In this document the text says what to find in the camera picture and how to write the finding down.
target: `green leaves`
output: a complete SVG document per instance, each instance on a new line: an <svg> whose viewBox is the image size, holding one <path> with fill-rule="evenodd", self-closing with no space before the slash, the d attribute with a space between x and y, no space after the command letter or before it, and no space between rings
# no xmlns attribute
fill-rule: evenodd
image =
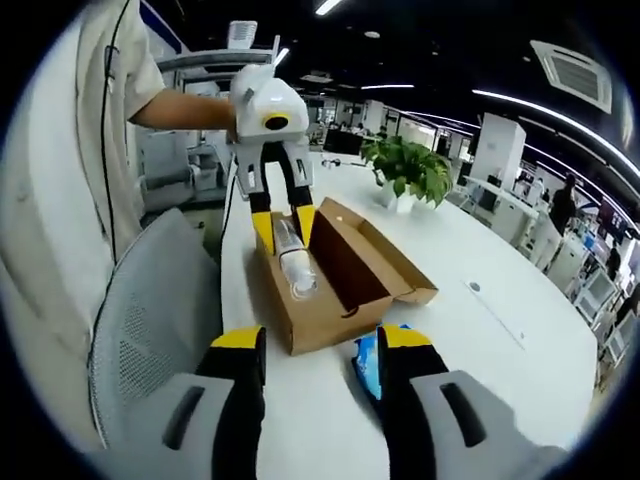
<svg viewBox="0 0 640 480"><path fill-rule="evenodd" d="M395 182L393 182L393 191L396 194L396 197L400 198L406 189L407 179L405 177L396 178Z"/></svg>
<svg viewBox="0 0 640 480"><path fill-rule="evenodd" d="M397 197L409 185L409 193L439 205L453 187L449 161L445 157L401 137L367 141L362 145L360 155L373 164L378 185L383 184L380 174L384 180L393 182Z"/></svg>

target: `person's arm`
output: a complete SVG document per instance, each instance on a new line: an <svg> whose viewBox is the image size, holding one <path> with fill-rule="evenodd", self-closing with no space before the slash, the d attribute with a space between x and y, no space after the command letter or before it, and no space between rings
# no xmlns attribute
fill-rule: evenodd
<svg viewBox="0 0 640 480"><path fill-rule="evenodd" d="M125 114L132 123L158 130L229 130L235 112L226 99L167 89L149 51L146 27L135 9L129 30Z"/></svg>
<svg viewBox="0 0 640 480"><path fill-rule="evenodd" d="M235 112L226 99L199 97L165 89L151 99L131 122L158 130L235 130Z"/></svg>

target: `clear plastic bottle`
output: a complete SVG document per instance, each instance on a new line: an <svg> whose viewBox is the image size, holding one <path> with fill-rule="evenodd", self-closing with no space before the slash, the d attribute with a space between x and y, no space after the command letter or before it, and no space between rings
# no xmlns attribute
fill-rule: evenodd
<svg viewBox="0 0 640 480"><path fill-rule="evenodd" d="M309 298L317 290L316 275L311 268L309 253L290 222L279 220L274 225L276 255L280 268L291 285L296 300Z"/></svg>

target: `blue package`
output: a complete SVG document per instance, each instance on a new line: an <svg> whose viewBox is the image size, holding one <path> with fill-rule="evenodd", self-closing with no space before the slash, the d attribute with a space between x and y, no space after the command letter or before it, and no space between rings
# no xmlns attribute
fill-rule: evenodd
<svg viewBox="0 0 640 480"><path fill-rule="evenodd" d="M410 330L409 325L400 328ZM376 400L382 397L380 371L378 370L378 330L356 340L358 353L355 358L355 369L358 380Z"/></svg>

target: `white pot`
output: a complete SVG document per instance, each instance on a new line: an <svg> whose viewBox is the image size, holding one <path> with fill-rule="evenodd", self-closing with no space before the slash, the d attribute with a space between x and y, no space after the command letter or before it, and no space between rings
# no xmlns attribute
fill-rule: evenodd
<svg viewBox="0 0 640 480"><path fill-rule="evenodd" d="M380 203L382 206L401 215L411 212L417 200L418 197L409 193L408 185L400 197L396 197L396 193L393 191L393 182L385 182L380 191Z"/></svg>

